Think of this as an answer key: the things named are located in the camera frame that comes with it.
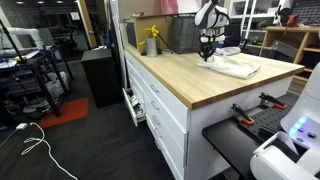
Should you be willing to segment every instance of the power cord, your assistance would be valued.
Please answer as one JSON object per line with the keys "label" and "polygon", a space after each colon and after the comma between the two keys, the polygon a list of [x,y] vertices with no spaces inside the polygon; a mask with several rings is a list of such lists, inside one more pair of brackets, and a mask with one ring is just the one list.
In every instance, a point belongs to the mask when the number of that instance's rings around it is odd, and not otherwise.
{"label": "power cord", "polygon": [[21,153],[21,155],[27,154],[27,153],[30,152],[34,147],[36,147],[37,145],[39,145],[39,144],[42,143],[42,142],[45,142],[45,143],[47,144],[48,148],[49,148],[49,150],[48,150],[49,156],[50,156],[50,158],[56,163],[56,165],[57,165],[61,170],[63,170],[65,173],[67,173],[70,177],[72,177],[72,178],[75,179],[75,180],[78,180],[75,176],[73,176],[72,174],[70,174],[70,173],[69,173],[67,170],[65,170],[63,167],[61,167],[61,166],[59,165],[59,163],[54,159],[54,157],[53,157],[52,154],[51,154],[51,146],[50,146],[50,144],[49,144],[46,140],[44,140],[44,138],[45,138],[45,133],[43,132],[42,128],[41,128],[37,123],[34,123],[34,122],[31,122],[29,125],[30,125],[30,126],[36,125],[36,126],[41,130],[41,132],[42,132],[42,138],[40,139],[40,138],[31,137],[31,138],[26,139],[26,140],[24,141],[24,143],[28,143],[28,142],[32,142],[32,141],[38,141],[38,142],[35,143],[34,145],[28,147],[27,149],[25,149],[25,150]]}
{"label": "power cord", "polygon": [[17,132],[18,129],[15,129],[9,136],[1,143],[0,148],[8,141],[8,139],[15,133]]}
{"label": "power cord", "polygon": [[[58,168],[60,168],[61,170],[63,170],[66,174],[68,174],[71,178],[75,179],[75,180],[78,180],[74,175],[70,174],[67,170],[65,170],[63,167],[60,166],[60,164],[57,162],[56,159],[54,159],[54,157],[52,156],[51,154],[51,146],[50,144],[44,140],[45,138],[45,133],[43,131],[43,129],[37,124],[37,123],[34,123],[34,122],[31,122],[29,124],[30,126],[33,126],[33,125],[36,125],[42,132],[42,138],[35,138],[35,137],[30,137],[26,140],[24,140],[24,143],[29,143],[29,142],[32,142],[32,141],[37,141],[34,145],[28,147],[27,149],[25,149],[24,151],[22,151],[21,155],[25,155],[27,153],[29,153],[34,147],[38,146],[39,144],[41,144],[42,142],[46,143],[46,145],[48,146],[49,150],[48,150],[48,153],[49,153],[49,156],[50,158],[53,160],[53,162],[55,162],[55,164],[58,166]],[[25,129],[26,127],[28,126],[28,124],[26,123],[21,123],[17,126],[16,130],[14,130],[5,140],[4,142],[0,145],[0,148],[8,141],[8,139],[19,129]]]}

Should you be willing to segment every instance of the white cloth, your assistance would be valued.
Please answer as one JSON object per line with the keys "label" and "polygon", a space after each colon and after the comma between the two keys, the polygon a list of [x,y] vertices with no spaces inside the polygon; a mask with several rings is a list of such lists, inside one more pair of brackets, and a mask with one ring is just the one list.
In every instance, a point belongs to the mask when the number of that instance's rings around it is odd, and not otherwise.
{"label": "white cloth", "polygon": [[241,49],[239,47],[225,47],[225,48],[217,48],[215,54],[219,56],[230,56],[234,54],[239,54]]}
{"label": "white cloth", "polygon": [[258,63],[251,63],[245,61],[239,62],[233,59],[229,59],[226,56],[212,56],[208,59],[208,62],[199,62],[197,63],[197,65],[241,79],[250,79],[257,73],[258,69],[261,66]]}

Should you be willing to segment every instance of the cabinet drawer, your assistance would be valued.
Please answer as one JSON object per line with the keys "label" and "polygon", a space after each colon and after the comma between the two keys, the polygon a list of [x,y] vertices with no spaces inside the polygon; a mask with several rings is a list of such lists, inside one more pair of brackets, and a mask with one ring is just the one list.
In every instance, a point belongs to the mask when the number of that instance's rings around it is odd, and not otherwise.
{"label": "cabinet drawer", "polygon": [[130,63],[128,63],[127,68],[129,76],[135,77],[138,75],[138,71]]}
{"label": "cabinet drawer", "polygon": [[155,138],[155,144],[157,146],[157,148],[162,152],[164,158],[166,159],[166,162],[172,172],[172,174],[174,175],[175,179],[183,179],[184,178],[184,172],[185,172],[185,168],[183,168],[183,173],[180,174],[179,171],[177,170],[176,165],[173,163],[173,160],[171,158],[171,156],[169,155],[165,145],[163,144],[162,140],[160,138],[157,137],[157,134],[155,132],[155,127],[154,125],[151,123],[150,118],[148,117],[148,115],[146,115],[147,118],[147,124],[148,127],[153,135],[153,137]]}
{"label": "cabinet drawer", "polygon": [[130,83],[130,87],[133,91],[133,94],[135,94],[138,98],[138,101],[141,105],[141,108],[143,110],[145,110],[146,108],[145,108],[145,103],[144,103],[143,91],[142,91],[141,87],[139,86],[139,84],[137,83],[135,78],[133,78],[133,77],[129,77],[129,83]]}
{"label": "cabinet drawer", "polygon": [[143,77],[151,94],[156,96],[166,106],[171,115],[177,120],[180,127],[186,131],[188,108],[144,67],[141,66],[139,73],[141,77]]}
{"label": "cabinet drawer", "polygon": [[156,112],[153,113],[153,116],[149,117],[151,120],[154,119],[154,116],[157,116],[162,119],[162,123],[168,128],[169,132],[172,134],[173,138],[179,145],[181,151],[185,152],[187,150],[187,140],[188,134],[185,129],[183,129],[178,123],[177,120],[172,116],[172,114],[166,109],[166,107],[151,94],[148,90],[145,91],[145,107],[147,112]]}
{"label": "cabinet drawer", "polygon": [[132,57],[131,54],[129,54],[127,51],[125,51],[125,56],[127,64],[130,64],[137,72],[140,72],[140,63],[134,57]]}
{"label": "cabinet drawer", "polygon": [[136,111],[133,109],[132,107],[132,103],[130,100],[130,96],[128,95],[128,93],[130,93],[132,91],[132,89],[124,89],[122,88],[122,93],[124,96],[124,100],[125,103],[129,109],[129,112],[131,114],[132,120],[134,122],[134,124],[136,126],[138,126],[139,122],[145,121],[146,120],[146,114],[145,113],[141,113],[141,114],[137,114]]}
{"label": "cabinet drawer", "polygon": [[150,112],[148,110],[147,114],[150,118],[150,123],[155,127],[156,136],[161,139],[179,173],[183,173],[183,169],[186,167],[186,151],[181,150],[161,117],[155,111]]}

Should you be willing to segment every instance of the black chair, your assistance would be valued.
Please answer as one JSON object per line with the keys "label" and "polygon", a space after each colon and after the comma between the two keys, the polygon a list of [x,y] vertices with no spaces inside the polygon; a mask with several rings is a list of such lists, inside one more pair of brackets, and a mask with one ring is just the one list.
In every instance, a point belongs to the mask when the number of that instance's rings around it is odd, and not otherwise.
{"label": "black chair", "polygon": [[229,30],[226,32],[226,39],[224,40],[223,47],[235,47],[240,45],[241,41],[241,24],[233,23],[229,25]]}
{"label": "black chair", "polygon": [[[226,39],[224,40],[223,47],[236,47],[240,45],[241,42],[241,24],[240,23],[232,23],[229,25],[229,30],[226,32]],[[250,40],[244,39],[243,46],[241,48],[241,52],[245,54],[253,54],[252,51],[246,49],[247,43]]]}

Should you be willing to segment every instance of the blue light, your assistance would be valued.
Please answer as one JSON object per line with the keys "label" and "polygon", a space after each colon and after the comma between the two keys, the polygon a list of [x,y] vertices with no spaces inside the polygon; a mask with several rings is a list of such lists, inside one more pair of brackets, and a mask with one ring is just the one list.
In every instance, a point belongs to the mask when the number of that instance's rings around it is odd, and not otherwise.
{"label": "blue light", "polygon": [[308,119],[307,117],[302,116],[298,122],[304,124],[307,121],[307,119]]}
{"label": "blue light", "polygon": [[291,130],[290,130],[290,133],[291,133],[291,134],[295,134],[296,132],[297,132],[296,129],[291,129]]}
{"label": "blue light", "polygon": [[302,126],[302,124],[298,124],[298,123],[296,123],[296,124],[294,125],[294,127],[297,128],[297,129],[301,128],[301,126]]}

